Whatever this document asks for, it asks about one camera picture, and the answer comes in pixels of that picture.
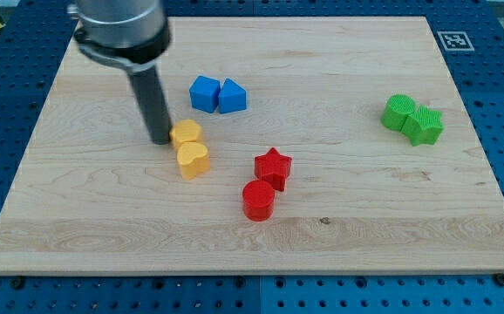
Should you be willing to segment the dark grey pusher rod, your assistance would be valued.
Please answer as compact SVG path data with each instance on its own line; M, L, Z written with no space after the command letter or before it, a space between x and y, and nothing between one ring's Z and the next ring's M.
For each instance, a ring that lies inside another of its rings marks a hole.
M153 144L170 142L171 117L155 65L129 75L149 139Z

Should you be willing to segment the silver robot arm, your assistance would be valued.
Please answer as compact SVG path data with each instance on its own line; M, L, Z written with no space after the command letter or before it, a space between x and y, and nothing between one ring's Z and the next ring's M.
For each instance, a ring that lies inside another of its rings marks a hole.
M156 69L171 42L161 0L75 0L68 15L79 21L74 39L92 61L124 71L152 143L170 142L172 121Z

